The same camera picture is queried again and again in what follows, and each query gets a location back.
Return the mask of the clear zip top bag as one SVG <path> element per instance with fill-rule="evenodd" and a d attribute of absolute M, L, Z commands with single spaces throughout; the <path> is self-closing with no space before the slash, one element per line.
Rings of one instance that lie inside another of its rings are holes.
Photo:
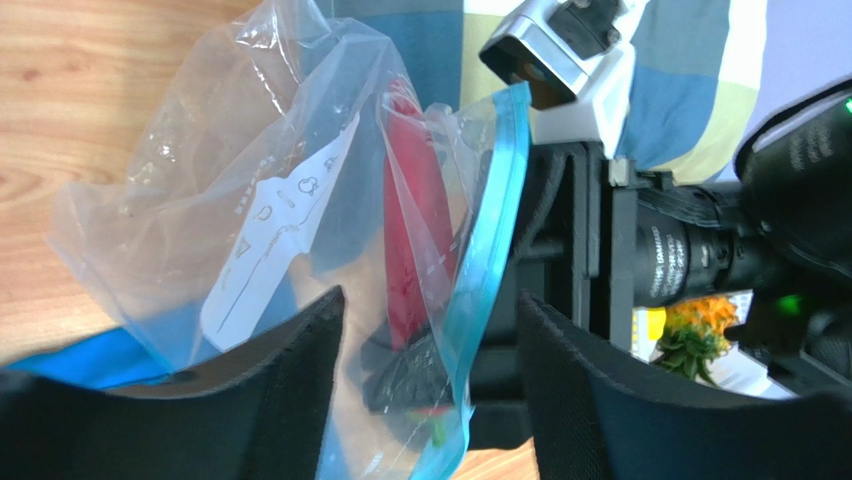
<path fill-rule="evenodd" d="M 409 82 L 432 135 L 456 266 L 433 332 L 455 405 L 444 433 L 393 433 L 362 399 L 362 344 L 388 329 L 385 97 Z M 346 305 L 320 479 L 448 479 L 469 446 L 469 377 L 508 259 L 530 143 L 520 83 L 460 109 L 423 106 L 394 43 L 312 1 L 264 1 L 206 33 L 171 82 L 121 185 L 73 182 L 50 242 L 114 320 L 174 372 Z M 280 282 L 296 306 L 255 333 Z M 155 323 L 200 302 L 194 320 Z"/>

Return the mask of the fake pineapple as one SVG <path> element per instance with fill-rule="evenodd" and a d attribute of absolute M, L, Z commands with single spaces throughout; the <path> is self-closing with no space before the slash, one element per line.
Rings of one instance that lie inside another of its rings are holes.
<path fill-rule="evenodd" d="M 725 331 L 739 324 L 730 295 L 686 300 L 665 308 L 666 321 L 651 364 L 691 381 L 718 387 L 709 367 L 725 356 L 731 342 Z"/>

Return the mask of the fake yellow lemon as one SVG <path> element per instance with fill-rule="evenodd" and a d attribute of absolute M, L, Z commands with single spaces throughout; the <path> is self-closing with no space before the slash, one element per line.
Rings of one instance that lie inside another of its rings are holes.
<path fill-rule="evenodd" d="M 667 322 L 667 311 L 665 308 L 649 308 L 646 310 L 646 322 L 648 339 L 658 341 L 664 332 Z"/>

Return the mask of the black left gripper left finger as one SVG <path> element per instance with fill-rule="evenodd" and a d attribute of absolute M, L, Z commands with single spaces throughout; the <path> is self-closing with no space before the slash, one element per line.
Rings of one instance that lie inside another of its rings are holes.
<path fill-rule="evenodd" d="M 320 463 L 346 300 L 158 385 L 103 391 L 1 376 L 5 479 L 311 479 Z"/>

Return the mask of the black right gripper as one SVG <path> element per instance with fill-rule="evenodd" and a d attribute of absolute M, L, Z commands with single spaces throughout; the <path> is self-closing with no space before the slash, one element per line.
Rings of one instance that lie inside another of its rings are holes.
<path fill-rule="evenodd" d="M 676 186 L 608 160 L 597 142 L 535 145 L 510 256 L 473 363 L 473 450 L 531 437 L 517 367 L 517 302 L 531 293 L 621 349 L 634 308 L 748 290 L 753 248 L 733 182 Z"/>

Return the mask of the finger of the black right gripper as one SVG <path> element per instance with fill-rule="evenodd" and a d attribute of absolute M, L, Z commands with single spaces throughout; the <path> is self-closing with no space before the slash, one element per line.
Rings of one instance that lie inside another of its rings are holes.
<path fill-rule="evenodd" d="M 441 416 L 455 405 L 433 332 L 421 329 L 395 349 L 376 329 L 362 344 L 362 399 L 368 414 L 393 433 L 444 433 Z"/>

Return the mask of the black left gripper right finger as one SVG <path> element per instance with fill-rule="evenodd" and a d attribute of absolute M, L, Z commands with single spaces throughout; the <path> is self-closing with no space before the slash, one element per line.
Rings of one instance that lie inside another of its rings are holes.
<path fill-rule="evenodd" d="M 543 479 L 847 479 L 847 390 L 767 400 L 635 359 L 525 293 L 518 358 Z"/>

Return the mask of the fake red chili pepper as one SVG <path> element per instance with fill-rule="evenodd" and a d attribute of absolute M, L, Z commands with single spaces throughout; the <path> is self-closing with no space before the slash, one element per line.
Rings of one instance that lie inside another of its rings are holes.
<path fill-rule="evenodd" d="M 425 328 L 428 308 L 448 299 L 456 266 L 447 192 L 432 135 L 411 85 L 385 97 L 384 249 L 391 348 Z"/>

